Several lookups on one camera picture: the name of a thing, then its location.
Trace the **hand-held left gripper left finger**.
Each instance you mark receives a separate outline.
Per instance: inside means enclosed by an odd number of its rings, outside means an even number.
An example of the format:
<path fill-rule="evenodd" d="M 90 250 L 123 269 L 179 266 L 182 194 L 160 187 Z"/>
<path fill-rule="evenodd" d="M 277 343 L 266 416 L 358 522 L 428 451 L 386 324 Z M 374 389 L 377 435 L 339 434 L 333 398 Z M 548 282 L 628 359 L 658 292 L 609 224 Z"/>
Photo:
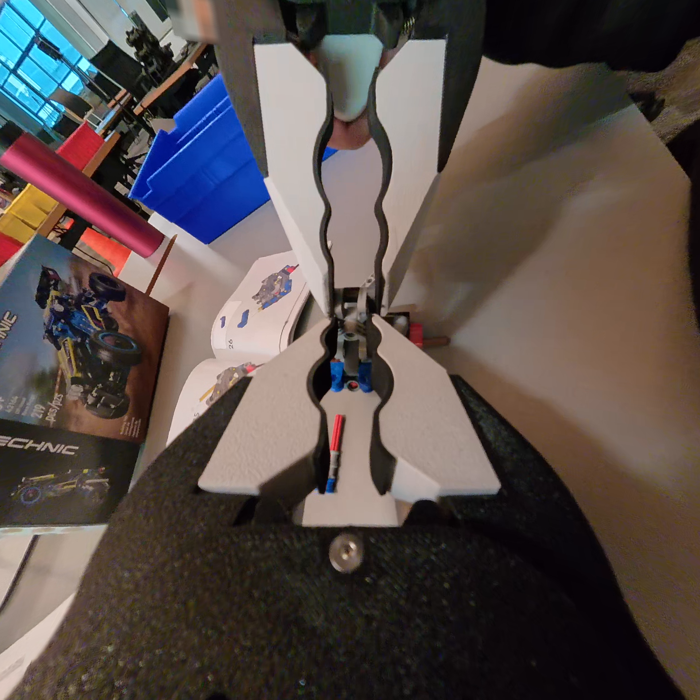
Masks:
<path fill-rule="evenodd" d="M 252 521 L 303 526 L 304 502 L 323 493 L 330 468 L 328 417 L 335 321 L 321 319 L 277 355 L 244 389 L 197 487 L 212 503 L 243 507 Z"/>

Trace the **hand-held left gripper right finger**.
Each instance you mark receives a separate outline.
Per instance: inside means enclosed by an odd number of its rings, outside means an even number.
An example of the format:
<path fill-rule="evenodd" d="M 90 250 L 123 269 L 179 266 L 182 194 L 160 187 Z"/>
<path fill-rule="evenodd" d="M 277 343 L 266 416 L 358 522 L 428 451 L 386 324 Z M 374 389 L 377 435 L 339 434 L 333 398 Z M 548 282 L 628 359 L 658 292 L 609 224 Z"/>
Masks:
<path fill-rule="evenodd" d="M 496 475 L 447 371 L 378 314 L 369 320 L 370 526 L 398 526 L 397 503 L 496 495 Z"/>

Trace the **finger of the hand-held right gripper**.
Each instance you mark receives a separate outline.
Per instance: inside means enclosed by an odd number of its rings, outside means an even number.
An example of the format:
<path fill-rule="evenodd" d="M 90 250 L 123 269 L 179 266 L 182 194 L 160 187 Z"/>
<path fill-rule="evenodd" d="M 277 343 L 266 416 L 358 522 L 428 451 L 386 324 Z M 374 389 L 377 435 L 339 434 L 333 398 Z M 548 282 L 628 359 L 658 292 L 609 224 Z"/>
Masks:
<path fill-rule="evenodd" d="M 330 203 L 320 163 L 330 138 L 325 77 L 291 43 L 259 43 L 254 57 L 267 159 L 265 184 L 315 301 L 333 315 Z"/>
<path fill-rule="evenodd" d="M 374 204 L 380 227 L 374 304 L 381 314 L 402 284 L 415 247 L 415 221 L 438 178 L 446 45 L 446 39 L 408 40 L 371 84 L 371 136 L 382 167 Z"/>

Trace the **grey and blue lego model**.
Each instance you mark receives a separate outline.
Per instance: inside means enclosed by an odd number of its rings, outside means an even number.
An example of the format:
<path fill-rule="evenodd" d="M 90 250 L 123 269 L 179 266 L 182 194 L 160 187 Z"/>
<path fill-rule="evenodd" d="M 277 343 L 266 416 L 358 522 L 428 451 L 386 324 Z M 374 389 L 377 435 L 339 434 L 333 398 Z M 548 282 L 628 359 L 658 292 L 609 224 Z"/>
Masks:
<path fill-rule="evenodd" d="M 335 292 L 337 349 L 330 362 L 331 390 L 372 391 L 372 353 L 368 350 L 366 325 L 376 291 L 374 275 L 359 287 L 345 287 Z M 408 311 L 390 312 L 384 320 L 420 349 L 449 346 L 447 336 L 427 337 L 422 323 L 412 321 Z"/>

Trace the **person's right forearm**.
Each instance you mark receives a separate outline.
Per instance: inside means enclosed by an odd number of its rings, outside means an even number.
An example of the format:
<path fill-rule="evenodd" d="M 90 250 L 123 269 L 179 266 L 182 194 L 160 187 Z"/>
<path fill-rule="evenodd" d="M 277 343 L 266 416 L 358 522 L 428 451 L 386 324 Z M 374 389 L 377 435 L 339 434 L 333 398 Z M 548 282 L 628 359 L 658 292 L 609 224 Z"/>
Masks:
<path fill-rule="evenodd" d="M 504 65 L 658 72 L 698 37 L 698 1 L 487 1 L 483 53 Z"/>

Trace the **red lego axle piece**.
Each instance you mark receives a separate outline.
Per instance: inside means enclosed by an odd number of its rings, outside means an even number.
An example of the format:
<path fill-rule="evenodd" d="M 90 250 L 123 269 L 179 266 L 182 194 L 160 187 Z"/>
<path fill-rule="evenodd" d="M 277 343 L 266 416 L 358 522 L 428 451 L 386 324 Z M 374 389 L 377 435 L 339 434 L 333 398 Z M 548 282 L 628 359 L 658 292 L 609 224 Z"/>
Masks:
<path fill-rule="evenodd" d="M 344 427 L 345 415 L 335 415 L 330 436 L 329 469 L 326 480 L 325 494 L 334 494 L 337 490 Z"/>

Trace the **open lego instruction booklet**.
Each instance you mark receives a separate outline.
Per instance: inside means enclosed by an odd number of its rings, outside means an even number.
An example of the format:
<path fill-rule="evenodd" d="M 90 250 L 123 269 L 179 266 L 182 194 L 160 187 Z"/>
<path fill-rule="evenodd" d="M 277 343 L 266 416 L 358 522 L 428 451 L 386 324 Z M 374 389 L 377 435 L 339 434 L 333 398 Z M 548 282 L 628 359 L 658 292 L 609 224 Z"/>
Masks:
<path fill-rule="evenodd" d="M 292 251 L 258 258 L 216 315 L 213 358 L 192 369 L 170 425 L 167 444 L 243 378 L 252 377 L 293 341 L 310 290 Z"/>

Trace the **lego set cardboard box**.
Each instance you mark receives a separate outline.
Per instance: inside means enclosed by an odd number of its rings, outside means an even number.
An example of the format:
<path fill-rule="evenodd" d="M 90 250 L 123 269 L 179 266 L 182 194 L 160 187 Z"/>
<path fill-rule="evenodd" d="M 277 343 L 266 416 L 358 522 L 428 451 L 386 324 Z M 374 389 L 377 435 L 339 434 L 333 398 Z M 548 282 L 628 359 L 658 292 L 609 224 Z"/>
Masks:
<path fill-rule="evenodd" d="M 1 534 L 108 522 L 145 441 L 169 309 L 35 235 L 1 267 Z"/>

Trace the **person's right hand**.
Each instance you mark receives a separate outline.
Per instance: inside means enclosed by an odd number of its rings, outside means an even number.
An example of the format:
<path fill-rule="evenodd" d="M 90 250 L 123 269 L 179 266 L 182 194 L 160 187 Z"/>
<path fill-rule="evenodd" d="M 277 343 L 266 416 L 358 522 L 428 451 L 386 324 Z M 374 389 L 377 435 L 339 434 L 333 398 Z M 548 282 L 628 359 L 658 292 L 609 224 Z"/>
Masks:
<path fill-rule="evenodd" d="M 352 121 L 334 117 L 328 147 L 337 151 L 354 151 L 363 147 L 371 139 L 368 115 L 364 111 Z"/>

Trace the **stacked blue plastic bins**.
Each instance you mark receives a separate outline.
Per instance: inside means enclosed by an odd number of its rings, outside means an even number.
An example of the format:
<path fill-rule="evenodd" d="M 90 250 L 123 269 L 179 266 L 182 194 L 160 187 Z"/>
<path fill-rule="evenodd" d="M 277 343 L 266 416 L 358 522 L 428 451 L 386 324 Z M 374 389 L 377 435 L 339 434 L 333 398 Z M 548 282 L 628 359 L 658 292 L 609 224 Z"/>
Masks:
<path fill-rule="evenodd" d="M 209 244 L 270 200 L 221 75 L 157 132 L 129 198 Z"/>

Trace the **red plastic crate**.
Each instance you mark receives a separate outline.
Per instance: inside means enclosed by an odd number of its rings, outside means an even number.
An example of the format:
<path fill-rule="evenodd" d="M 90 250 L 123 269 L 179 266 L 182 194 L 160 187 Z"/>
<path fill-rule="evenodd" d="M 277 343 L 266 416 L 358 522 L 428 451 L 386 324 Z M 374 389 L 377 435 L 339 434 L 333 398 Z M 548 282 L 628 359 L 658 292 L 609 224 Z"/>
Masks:
<path fill-rule="evenodd" d="M 56 148 L 56 153 L 79 170 L 89 164 L 104 145 L 104 139 L 84 122 Z"/>

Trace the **magenta cylinder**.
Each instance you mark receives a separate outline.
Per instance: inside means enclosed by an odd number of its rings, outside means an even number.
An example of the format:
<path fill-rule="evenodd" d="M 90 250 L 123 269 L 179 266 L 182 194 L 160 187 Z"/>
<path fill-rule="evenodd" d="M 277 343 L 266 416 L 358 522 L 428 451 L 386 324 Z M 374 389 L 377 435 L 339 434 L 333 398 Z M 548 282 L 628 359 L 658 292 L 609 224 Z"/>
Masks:
<path fill-rule="evenodd" d="M 1 165 L 142 258 L 164 240 L 162 232 L 13 122 L 1 128 Z"/>

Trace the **orange plastic crate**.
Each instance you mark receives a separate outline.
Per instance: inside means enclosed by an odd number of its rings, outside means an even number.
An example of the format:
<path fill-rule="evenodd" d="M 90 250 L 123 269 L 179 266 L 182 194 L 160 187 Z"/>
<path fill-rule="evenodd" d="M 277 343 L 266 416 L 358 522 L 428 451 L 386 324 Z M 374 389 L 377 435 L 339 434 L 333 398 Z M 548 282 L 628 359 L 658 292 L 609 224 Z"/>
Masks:
<path fill-rule="evenodd" d="M 131 255 L 131 250 L 121 243 L 92 228 L 85 229 L 73 251 L 92 262 L 99 261 L 114 276 L 120 275 Z"/>

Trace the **yellow plastic crate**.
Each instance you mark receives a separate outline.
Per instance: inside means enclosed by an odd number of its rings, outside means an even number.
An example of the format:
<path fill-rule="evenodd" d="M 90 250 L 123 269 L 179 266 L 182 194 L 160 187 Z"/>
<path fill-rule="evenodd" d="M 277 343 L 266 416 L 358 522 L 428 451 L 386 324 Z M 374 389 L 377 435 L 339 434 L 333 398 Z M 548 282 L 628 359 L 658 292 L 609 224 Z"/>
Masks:
<path fill-rule="evenodd" d="M 27 184 L 1 216 L 1 233 L 25 243 L 34 236 L 58 201 Z"/>

